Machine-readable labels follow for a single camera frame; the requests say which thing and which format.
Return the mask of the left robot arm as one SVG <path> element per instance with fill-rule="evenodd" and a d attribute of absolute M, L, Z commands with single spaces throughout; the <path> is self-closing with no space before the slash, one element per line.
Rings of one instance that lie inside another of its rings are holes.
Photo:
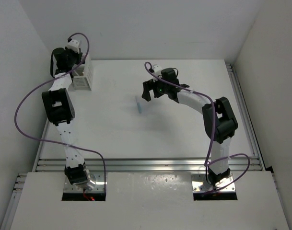
<path fill-rule="evenodd" d="M 85 186 L 89 182 L 85 160 L 74 143 L 73 119 L 75 110 L 68 94 L 72 84 L 72 69 L 82 62 L 80 48 L 67 45 L 65 48 L 56 48 L 52 51 L 50 60 L 50 74 L 54 82 L 48 91 L 42 93 L 42 100 L 47 118 L 59 135 L 65 149 L 66 166 L 64 173 L 71 185 Z"/>

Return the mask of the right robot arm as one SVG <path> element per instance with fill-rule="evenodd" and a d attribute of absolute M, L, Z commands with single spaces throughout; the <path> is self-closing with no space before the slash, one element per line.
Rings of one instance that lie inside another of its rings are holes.
<path fill-rule="evenodd" d="M 238 128 L 234 112 L 226 97 L 212 100 L 204 93 L 190 89 L 187 84 L 179 82 L 176 68 L 162 69 L 158 65 L 145 63 L 146 71 L 152 76 L 151 80 L 143 83 L 142 98 L 150 101 L 167 95 L 178 104 L 186 105 L 199 112 L 203 117 L 204 128 L 210 138 L 209 150 L 205 159 L 207 181 L 215 186 L 219 181 L 229 177 L 229 151 L 232 137 Z"/>

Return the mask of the light blue makeup pen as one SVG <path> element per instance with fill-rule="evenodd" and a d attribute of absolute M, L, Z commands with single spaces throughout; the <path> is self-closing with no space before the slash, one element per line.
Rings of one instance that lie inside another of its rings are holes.
<path fill-rule="evenodd" d="M 141 107 L 141 103 L 140 103 L 140 97 L 136 95 L 135 96 L 135 100 L 136 100 L 138 112 L 139 112 L 139 114 L 142 114 L 142 107 Z"/>

